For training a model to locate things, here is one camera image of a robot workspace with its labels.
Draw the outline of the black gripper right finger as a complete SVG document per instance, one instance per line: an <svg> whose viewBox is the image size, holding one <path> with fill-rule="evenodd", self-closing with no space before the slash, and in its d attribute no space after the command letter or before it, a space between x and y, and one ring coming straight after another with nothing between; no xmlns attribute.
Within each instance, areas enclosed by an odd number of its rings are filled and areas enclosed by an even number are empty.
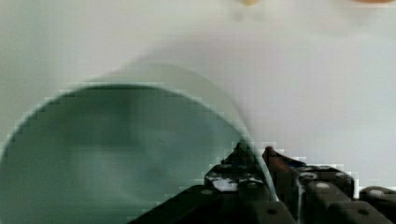
<svg viewBox="0 0 396 224"><path fill-rule="evenodd" d="M267 147L263 154L278 199L298 224L395 224L395 191L365 187L328 165L308 165Z"/></svg>

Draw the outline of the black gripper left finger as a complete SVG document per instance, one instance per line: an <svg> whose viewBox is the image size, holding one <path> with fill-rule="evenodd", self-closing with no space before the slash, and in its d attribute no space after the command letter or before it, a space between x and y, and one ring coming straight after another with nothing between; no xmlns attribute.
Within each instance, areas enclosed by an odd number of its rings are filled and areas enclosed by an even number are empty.
<svg viewBox="0 0 396 224"><path fill-rule="evenodd" d="M128 224L296 224L275 199L248 146L206 173L204 183L184 189Z"/></svg>

